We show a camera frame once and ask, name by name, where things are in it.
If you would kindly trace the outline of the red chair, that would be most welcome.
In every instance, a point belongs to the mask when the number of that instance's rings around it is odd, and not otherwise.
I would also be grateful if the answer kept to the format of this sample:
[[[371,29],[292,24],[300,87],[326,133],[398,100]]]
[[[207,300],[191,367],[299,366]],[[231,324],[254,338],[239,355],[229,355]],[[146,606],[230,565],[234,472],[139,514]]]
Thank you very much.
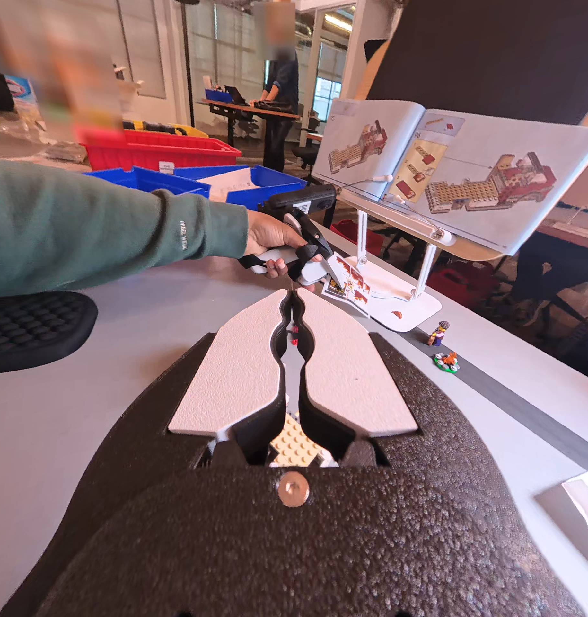
[[[500,281],[490,263],[457,260],[435,268],[426,285],[461,306],[476,310],[499,289]]]
[[[344,219],[333,223],[330,226],[330,231],[336,233],[337,235],[346,238],[352,243],[358,243],[358,223],[357,221],[351,219]],[[366,248],[367,252],[371,253],[376,257],[380,257],[382,254],[382,245],[383,245],[384,237],[371,230],[367,230],[367,238],[366,238]]]

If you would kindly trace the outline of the white desk stand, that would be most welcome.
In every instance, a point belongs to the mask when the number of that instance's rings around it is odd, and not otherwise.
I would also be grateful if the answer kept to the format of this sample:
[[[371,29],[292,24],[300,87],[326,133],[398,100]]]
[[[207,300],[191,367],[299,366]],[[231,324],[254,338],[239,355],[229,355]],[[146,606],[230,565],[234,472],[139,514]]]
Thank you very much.
[[[551,125],[540,136],[520,133],[512,139],[516,145],[506,138],[417,129],[376,202],[344,190],[359,229],[356,257],[348,260],[370,285],[375,321],[404,333],[437,314],[442,305],[426,281],[439,250],[470,261],[514,255],[588,166],[588,127]],[[423,241],[415,283],[370,262],[369,215]]]

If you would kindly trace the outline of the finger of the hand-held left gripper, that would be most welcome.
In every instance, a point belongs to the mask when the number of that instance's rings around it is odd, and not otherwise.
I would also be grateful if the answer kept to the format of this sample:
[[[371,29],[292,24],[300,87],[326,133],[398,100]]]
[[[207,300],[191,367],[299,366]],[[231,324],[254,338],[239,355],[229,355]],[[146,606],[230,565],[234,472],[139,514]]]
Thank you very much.
[[[323,258],[323,266],[338,288],[344,291],[346,289],[346,262],[344,259],[337,252],[333,252],[328,258]]]

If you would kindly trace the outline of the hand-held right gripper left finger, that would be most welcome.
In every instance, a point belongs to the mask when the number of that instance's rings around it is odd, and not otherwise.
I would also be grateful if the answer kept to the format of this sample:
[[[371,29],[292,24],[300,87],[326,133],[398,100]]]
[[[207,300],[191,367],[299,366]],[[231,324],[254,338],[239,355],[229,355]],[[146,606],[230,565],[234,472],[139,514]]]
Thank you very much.
[[[171,433],[221,441],[277,401],[283,366],[274,335],[288,323],[289,298],[290,291],[275,291],[218,330],[168,425]]]

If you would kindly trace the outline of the open instruction booklet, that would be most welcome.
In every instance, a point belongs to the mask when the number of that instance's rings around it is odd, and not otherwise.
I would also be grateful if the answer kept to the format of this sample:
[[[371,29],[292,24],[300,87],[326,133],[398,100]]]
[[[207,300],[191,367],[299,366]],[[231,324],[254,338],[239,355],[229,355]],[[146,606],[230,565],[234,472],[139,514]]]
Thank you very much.
[[[338,99],[313,176],[514,255],[588,166],[588,127]]]

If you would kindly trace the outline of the clear plastic bag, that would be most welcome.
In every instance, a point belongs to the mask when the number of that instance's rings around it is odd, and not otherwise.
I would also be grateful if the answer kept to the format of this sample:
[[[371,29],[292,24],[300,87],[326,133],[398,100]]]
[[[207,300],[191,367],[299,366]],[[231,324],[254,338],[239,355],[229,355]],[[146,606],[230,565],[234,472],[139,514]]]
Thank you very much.
[[[0,158],[84,165],[87,153],[77,143],[57,141],[48,134],[28,79],[0,73]]]

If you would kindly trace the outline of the yellow storage bin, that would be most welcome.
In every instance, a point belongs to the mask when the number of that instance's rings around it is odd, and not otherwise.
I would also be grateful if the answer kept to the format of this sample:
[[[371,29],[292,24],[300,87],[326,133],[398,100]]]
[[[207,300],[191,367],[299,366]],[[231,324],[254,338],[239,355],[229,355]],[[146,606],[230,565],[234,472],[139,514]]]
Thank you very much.
[[[153,133],[166,133],[177,136],[187,136],[192,138],[208,138],[209,136],[194,127],[181,124],[162,124],[162,123],[150,123],[141,120],[122,120],[122,126],[126,130],[147,131]]]

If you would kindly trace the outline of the black ribbed cushion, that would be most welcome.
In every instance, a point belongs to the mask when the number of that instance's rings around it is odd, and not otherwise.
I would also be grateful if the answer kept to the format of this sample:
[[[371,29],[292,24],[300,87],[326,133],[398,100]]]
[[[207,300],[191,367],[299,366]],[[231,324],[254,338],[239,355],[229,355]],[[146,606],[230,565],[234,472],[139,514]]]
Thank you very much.
[[[94,301],[78,292],[0,297],[0,373],[66,358],[88,340],[97,317]]]

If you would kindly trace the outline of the black partition panel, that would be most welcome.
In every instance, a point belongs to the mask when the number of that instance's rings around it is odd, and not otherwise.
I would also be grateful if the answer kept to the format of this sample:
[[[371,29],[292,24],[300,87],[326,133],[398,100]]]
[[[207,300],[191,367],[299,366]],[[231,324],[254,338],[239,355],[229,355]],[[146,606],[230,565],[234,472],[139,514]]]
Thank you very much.
[[[409,1],[367,98],[582,124],[588,1]]]

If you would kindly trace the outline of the printed sticker sheet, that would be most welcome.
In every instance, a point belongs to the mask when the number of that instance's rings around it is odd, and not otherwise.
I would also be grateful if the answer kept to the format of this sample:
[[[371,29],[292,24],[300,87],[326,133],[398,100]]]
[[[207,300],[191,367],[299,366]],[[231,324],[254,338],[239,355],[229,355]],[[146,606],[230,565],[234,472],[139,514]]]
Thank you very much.
[[[330,276],[324,282],[321,295],[346,304],[365,317],[370,317],[370,287],[359,270],[346,262],[346,289],[338,288]]]

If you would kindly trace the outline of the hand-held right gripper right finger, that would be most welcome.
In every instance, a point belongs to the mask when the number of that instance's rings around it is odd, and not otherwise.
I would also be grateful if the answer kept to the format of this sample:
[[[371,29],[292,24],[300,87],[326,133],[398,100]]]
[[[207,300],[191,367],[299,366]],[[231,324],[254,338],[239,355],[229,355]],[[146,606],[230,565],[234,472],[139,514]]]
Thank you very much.
[[[310,334],[305,392],[312,409],[357,436],[413,433],[417,422],[369,332],[351,314],[312,292],[295,290],[299,335]]]

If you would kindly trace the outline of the person's left hand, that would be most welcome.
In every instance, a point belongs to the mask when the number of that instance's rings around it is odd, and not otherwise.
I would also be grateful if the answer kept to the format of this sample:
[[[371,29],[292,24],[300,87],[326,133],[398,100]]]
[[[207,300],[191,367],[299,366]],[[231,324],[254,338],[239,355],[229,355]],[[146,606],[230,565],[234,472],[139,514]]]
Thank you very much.
[[[303,237],[287,224],[257,211],[246,211],[248,216],[247,243],[243,256],[260,257],[269,249],[289,246],[299,249],[305,246]]]

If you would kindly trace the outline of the red storage bin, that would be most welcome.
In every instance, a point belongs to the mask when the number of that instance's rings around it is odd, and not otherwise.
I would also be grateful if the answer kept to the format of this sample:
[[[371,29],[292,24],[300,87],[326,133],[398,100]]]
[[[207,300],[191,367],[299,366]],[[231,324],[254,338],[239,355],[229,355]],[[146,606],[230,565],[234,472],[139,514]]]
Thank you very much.
[[[215,138],[168,133],[82,128],[77,142],[87,151],[94,172],[138,166],[157,171],[166,162],[179,167],[235,165],[242,153]]]

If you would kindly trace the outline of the red and tan brick truck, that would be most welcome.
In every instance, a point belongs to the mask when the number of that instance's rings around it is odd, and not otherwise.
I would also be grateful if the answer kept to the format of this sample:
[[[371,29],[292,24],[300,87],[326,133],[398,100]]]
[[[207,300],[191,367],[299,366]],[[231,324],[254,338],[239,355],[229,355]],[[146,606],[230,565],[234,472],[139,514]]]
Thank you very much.
[[[286,412],[283,429],[269,445],[269,463],[272,468],[338,467],[330,452],[304,433],[299,414]]]

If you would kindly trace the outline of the person's left forearm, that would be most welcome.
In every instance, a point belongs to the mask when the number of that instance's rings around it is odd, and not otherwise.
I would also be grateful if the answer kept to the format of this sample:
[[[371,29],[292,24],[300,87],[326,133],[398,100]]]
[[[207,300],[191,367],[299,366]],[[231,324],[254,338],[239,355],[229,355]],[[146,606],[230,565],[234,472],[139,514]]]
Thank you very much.
[[[244,207],[0,160],[0,297],[95,287],[155,266],[243,257]]]

